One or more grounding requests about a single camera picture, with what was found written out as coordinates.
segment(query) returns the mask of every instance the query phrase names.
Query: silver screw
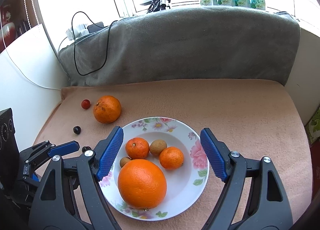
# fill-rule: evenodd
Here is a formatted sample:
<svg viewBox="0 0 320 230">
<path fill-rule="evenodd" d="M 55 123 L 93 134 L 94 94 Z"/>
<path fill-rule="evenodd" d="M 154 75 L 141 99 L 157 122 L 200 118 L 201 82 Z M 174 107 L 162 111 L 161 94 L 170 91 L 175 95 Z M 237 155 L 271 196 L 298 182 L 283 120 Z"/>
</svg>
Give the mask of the silver screw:
<svg viewBox="0 0 320 230">
<path fill-rule="evenodd" d="M 93 155 L 93 151 L 92 150 L 87 150 L 84 152 L 84 156 L 90 157 Z"/>
<path fill-rule="evenodd" d="M 240 153 L 238 153 L 237 151 L 232 151 L 231 156 L 237 158 L 240 156 Z"/>
<path fill-rule="evenodd" d="M 266 163 L 269 163 L 269 162 L 271 162 L 271 159 L 268 156 L 264 156 L 263 161 Z"/>
<path fill-rule="evenodd" d="M 52 160 L 53 160 L 54 162 L 57 162 L 58 160 L 60 160 L 60 155 L 55 155 L 55 156 L 53 156 L 53 157 L 52 157 Z"/>
</svg>

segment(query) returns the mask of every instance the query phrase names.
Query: gray fabric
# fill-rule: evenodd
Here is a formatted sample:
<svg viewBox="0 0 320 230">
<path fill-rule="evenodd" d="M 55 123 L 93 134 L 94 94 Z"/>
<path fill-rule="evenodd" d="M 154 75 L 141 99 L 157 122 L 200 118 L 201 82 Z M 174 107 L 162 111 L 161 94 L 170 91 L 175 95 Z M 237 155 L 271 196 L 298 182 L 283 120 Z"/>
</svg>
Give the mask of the gray fabric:
<svg viewBox="0 0 320 230">
<path fill-rule="evenodd" d="M 108 29 L 76 43 L 84 74 L 105 59 Z M 58 59 L 72 86 L 105 86 L 166 79 L 288 76 L 300 40 L 299 24 L 286 12 L 241 7 L 172 9 L 125 18 L 110 31 L 105 66 L 76 72 L 73 44 Z"/>
</svg>

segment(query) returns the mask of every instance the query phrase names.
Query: plate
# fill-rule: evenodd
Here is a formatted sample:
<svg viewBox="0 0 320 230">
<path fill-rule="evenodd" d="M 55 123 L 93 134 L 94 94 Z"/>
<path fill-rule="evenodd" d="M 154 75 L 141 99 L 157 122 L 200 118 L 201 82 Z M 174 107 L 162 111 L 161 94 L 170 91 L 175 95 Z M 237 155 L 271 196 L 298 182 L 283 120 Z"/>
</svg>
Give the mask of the plate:
<svg viewBox="0 0 320 230">
<path fill-rule="evenodd" d="M 189 207 L 201 195 L 207 180 L 209 161 L 200 144 L 200 137 L 186 124 L 167 117 L 147 117 L 123 127 L 124 141 L 108 174 L 100 181 L 106 200 L 120 213 L 144 221 L 158 221 L 174 217 Z M 151 144 L 163 139 L 169 146 L 179 148 L 184 155 L 183 165 L 174 170 L 164 169 L 159 159 L 149 153 L 147 160 L 156 164 L 167 180 L 167 194 L 161 204 L 148 211 L 127 205 L 118 190 L 120 159 L 127 156 L 125 144 L 134 137 L 142 137 Z"/>
</svg>

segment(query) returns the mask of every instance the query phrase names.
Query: red cherry tomato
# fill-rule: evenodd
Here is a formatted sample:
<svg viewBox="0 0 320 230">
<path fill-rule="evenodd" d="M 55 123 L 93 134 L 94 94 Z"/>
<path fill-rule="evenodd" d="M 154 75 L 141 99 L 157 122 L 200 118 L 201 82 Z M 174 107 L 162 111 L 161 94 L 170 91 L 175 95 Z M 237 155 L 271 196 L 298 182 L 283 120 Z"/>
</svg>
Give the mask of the red cherry tomato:
<svg viewBox="0 0 320 230">
<path fill-rule="evenodd" d="M 81 102 L 81 107 L 83 108 L 83 109 L 88 109 L 89 107 L 90 107 L 90 101 L 89 100 L 87 100 L 87 99 L 85 99 L 84 101 L 82 101 Z"/>
</svg>

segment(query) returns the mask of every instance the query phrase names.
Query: peach fabric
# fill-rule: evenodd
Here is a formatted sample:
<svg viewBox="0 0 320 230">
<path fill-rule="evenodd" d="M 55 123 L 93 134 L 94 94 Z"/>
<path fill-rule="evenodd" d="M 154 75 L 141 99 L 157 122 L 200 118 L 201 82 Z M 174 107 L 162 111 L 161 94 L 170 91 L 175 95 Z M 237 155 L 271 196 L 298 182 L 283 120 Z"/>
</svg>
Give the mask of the peach fabric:
<svg viewBox="0 0 320 230">
<path fill-rule="evenodd" d="M 169 80 L 116 85 L 108 87 L 68 87 L 61 91 L 62 103 L 52 113 L 36 143 L 50 140 L 56 145 L 76 140 L 80 146 L 95 147 L 108 136 L 115 125 L 124 126 L 134 120 L 163 116 L 180 120 L 197 133 L 209 127 L 218 140 L 244 157 L 271 157 L 286 189 L 293 220 L 296 221 L 311 201 L 312 169 L 307 136 L 298 112 L 284 87 L 278 82 L 250 79 Z M 120 100 L 122 113 L 112 124 L 94 119 L 92 106 L 81 108 L 81 101 L 92 105 L 103 95 Z M 73 133 L 74 126 L 82 129 Z M 77 153 L 65 156 L 74 157 Z M 47 164 L 38 170 L 42 174 Z M 246 180 L 234 218 L 243 215 L 250 180 Z M 223 188 L 223 183 L 210 169 L 208 183 L 193 206 L 167 220 L 146 222 L 129 218 L 111 208 L 123 230 L 201 229 Z M 78 208 L 89 222 L 79 188 L 75 191 Z"/>
</svg>

